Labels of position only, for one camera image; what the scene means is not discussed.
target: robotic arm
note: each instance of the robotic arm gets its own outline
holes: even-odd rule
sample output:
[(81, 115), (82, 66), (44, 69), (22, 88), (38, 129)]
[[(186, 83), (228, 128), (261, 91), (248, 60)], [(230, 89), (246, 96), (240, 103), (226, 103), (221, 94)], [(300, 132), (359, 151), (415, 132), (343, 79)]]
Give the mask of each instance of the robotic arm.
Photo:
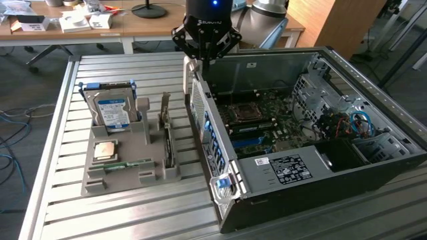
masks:
[[(172, 40), (190, 59), (209, 61), (221, 58), (238, 43), (241, 36), (232, 27), (233, 0), (186, 0), (185, 17), (172, 30)], [(194, 44), (185, 40), (189, 34)]]
[[(256, 0), (252, 7), (236, 2), (185, 1), (182, 24), (172, 29), (172, 40), (190, 59), (202, 62), (202, 68), (221, 58), (240, 40), (269, 49), (281, 36), (288, 22), (288, 0)], [(186, 34), (193, 43), (185, 40)]]

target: hard drive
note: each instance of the hard drive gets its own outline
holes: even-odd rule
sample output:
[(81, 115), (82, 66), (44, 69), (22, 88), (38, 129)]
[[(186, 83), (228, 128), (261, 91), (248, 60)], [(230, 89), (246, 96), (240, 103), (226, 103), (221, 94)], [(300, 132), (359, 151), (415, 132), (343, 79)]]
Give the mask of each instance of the hard drive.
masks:
[(86, 102), (92, 114), (93, 124), (105, 125), (108, 132), (120, 132), (129, 127), (129, 123), (140, 120), (136, 110), (136, 84), (124, 83), (89, 83), (82, 88), (78, 83), (78, 92)]

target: blue hard drive label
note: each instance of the blue hard drive label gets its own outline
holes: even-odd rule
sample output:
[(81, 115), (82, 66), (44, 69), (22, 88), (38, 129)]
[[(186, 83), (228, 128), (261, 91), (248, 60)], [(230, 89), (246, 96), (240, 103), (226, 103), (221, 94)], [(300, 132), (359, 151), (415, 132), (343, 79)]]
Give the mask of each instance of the blue hard drive label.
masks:
[(270, 159), (269, 164), (282, 185), (313, 177), (297, 154)]
[(120, 129), (129, 125), (129, 115), (124, 110), (124, 99), (108, 99), (97, 101), (97, 106), (104, 124), (110, 129)]

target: wooden desk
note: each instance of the wooden desk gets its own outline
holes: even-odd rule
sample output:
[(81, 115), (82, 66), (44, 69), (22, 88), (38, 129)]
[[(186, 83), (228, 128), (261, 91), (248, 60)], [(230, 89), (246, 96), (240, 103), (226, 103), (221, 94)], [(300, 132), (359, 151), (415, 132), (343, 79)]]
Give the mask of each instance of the wooden desk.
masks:
[[(185, 7), (184, 0), (152, 0), (150, 3), (161, 5), (166, 15), (157, 19), (144, 19), (130, 12), (133, 6), (144, 4), (144, 0), (101, 1), (104, 5), (114, 6), (125, 10), (125, 15), (112, 17), (110, 29), (92, 29), (85, 31), (62, 33), (61, 27), (52, 24), (48, 31), (17, 31), (10, 33), (9, 25), (16, 20), (10, 17), (9, 24), (0, 26), (0, 47), (6, 46), (37, 46), (89, 43), (121, 43), (125, 54), (133, 53), (132, 42), (134, 41), (166, 41), (170, 40), (172, 28), (182, 23)], [(30, 5), (38, 15), (58, 18), (62, 11), (70, 11), (72, 7), (49, 7), (44, 1), (33, 1)], [(288, 15), (288, 24), (282, 36), (288, 37), (285, 47), (294, 47), (304, 26)]]

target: cpu socket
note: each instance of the cpu socket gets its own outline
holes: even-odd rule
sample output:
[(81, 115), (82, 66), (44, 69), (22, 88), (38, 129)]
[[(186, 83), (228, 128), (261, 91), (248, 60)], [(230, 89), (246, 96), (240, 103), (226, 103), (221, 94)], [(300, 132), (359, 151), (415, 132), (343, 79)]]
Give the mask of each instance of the cpu socket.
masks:
[(230, 107), (237, 122), (249, 122), (262, 118), (254, 102), (233, 104)]

